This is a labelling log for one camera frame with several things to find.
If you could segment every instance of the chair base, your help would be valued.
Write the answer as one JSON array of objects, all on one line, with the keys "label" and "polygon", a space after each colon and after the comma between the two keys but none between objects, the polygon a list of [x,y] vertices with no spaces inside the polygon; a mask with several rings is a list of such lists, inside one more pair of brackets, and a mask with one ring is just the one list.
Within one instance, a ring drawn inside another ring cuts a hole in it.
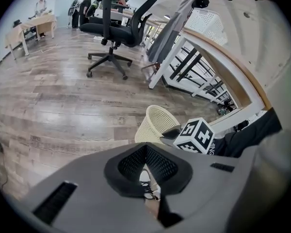
[{"label": "chair base", "polygon": [[115,67],[122,73],[123,75],[123,80],[127,79],[127,76],[125,74],[125,71],[123,70],[123,68],[121,67],[121,65],[119,64],[118,60],[123,60],[123,61],[127,61],[127,65],[130,66],[132,63],[131,59],[125,58],[123,56],[117,55],[113,53],[113,48],[109,48],[109,53],[105,54],[105,53],[89,53],[88,54],[88,59],[91,60],[92,56],[97,56],[97,57],[101,57],[99,60],[97,60],[95,63],[93,63],[87,71],[86,76],[88,78],[92,77],[92,69],[99,66],[100,64],[106,62],[106,61],[110,61],[112,62]]}]

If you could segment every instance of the plastic mesh basket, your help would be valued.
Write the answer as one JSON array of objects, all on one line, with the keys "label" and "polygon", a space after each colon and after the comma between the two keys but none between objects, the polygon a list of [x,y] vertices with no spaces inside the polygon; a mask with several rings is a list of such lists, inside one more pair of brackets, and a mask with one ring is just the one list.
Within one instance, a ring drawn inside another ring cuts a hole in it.
[{"label": "plastic mesh basket", "polygon": [[162,133],[168,129],[180,125],[177,119],[157,105],[151,105],[146,109],[145,118],[142,121],[136,135],[135,142],[161,143]]},{"label": "plastic mesh basket", "polygon": [[214,11],[194,9],[184,27],[203,34],[220,46],[227,43],[220,16]]}]

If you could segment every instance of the wood plank flooring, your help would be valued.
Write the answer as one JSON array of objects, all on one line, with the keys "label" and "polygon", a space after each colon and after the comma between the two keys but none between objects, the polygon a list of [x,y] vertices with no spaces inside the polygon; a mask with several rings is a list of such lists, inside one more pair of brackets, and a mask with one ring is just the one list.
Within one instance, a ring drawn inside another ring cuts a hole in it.
[{"label": "wood plank flooring", "polygon": [[167,109],[180,123],[190,118],[215,120],[216,105],[189,94],[165,88],[150,90],[146,81],[153,70],[140,56],[140,47],[121,46],[115,52],[133,59],[121,65],[129,77],[111,63],[93,69],[89,52],[107,52],[93,36],[57,29],[55,38],[28,43],[30,52],[16,50],[0,64],[0,186],[19,199],[39,181],[86,154],[134,142],[146,108]]}]

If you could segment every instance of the black office chair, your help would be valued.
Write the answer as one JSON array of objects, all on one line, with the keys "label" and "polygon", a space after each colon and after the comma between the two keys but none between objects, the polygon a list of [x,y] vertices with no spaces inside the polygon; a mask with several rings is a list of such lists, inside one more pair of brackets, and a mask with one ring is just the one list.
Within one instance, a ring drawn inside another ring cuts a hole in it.
[{"label": "black office chair", "polygon": [[121,43],[124,45],[133,48],[139,45],[143,39],[144,28],[147,19],[152,15],[149,14],[142,20],[142,16],[148,9],[156,2],[157,0],[147,0],[132,16],[131,23],[129,27],[122,26],[116,22],[111,22],[111,6],[112,0],[102,0],[103,3],[103,19],[102,24],[98,23],[98,21],[94,19],[90,19],[90,23],[86,23],[80,26],[80,30],[85,33],[100,35],[103,36],[101,41],[102,45],[106,45],[108,40],[112,42],[111,47],[109,48],[109,53],[90,53],[88,55],[88,59],[91,59],[92,56],[101,57],[98,61],[96,61],[93,65],[88,68],[87,77],[92,77],[91,70],[98,65],[111,61],[117,69],[123,74],[123,80],[127,79],[125,71],[120,66],[118,60],[123,60],[128,62],[128,66],[131,65],[132,60],[122,57],[117,54],[113,54],[113,50],[117,49]]}]

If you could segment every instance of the gray fabric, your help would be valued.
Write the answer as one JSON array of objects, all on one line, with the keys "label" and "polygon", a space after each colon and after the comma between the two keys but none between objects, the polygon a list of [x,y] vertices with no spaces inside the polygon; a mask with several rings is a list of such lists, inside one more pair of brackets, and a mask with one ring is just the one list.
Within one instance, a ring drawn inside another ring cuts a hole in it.
[{"label": "gray fabric", "polygon": [[174,41],[188,19],[192,3],[195,0],[182,0],[179,8],[163,28],[153,45],[147,52],[148,59],[153,63],[162,63],[173,47]]}]

